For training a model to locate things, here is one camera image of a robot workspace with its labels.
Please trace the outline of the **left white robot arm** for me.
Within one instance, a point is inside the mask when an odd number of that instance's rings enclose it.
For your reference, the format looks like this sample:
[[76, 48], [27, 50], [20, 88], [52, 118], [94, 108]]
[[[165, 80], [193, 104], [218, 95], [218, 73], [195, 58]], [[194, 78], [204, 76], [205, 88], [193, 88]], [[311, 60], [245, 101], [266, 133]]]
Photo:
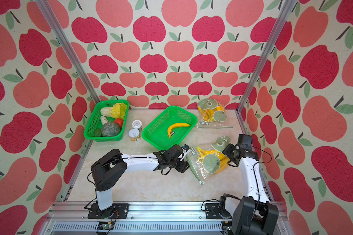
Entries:
[[174, 145], [168, 150], [147, 155], [129, 155], [119, 149], [111, 150], [91, 166], [99, 210], [104, 211], [113, 205], [111, 188], [124, 173], [160, 170], [162, 175], [167, 175], [172, 169], [184, 173], [189, 169], [189, 163], [185, 160], [188, 153], [188, 145]]

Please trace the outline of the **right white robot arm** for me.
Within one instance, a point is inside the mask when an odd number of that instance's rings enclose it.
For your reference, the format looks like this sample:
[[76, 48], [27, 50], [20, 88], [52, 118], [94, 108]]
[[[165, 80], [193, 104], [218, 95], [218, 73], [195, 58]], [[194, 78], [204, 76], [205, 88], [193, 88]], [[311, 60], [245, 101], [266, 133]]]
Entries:
[[279, 211], [266, 195], [260, 177], [262, 162], [258, 154], [247, 144], [230, 144], [223, 153], [234, 166], [240, 168], [246, 193], [241, 199], [224, 194], [220, 201], [220, 216], [231, 217], [234, 235], [272, 235]]

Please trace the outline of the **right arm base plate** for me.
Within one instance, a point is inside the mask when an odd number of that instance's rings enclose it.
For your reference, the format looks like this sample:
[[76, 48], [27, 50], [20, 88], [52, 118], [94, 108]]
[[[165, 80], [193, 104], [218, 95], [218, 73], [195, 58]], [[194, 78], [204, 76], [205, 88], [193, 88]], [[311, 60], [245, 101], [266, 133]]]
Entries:
[[231, 219], [231, 215], [217, 201], [204, 201], [201, 211], [206, 215], [206, 219]]

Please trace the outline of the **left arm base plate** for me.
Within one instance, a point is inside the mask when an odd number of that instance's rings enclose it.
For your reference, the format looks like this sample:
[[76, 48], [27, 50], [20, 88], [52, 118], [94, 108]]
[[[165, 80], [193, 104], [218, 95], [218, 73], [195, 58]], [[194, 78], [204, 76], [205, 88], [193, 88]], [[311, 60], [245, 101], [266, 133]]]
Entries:
[[109, 208], [103, 211], [99, 209], [98, 203], [95, 202], [90, 208], [86, 207], [89, 211], [88, 219], [126, 219], [129, 211], [129, 204], [127, 203], [113, 203]]

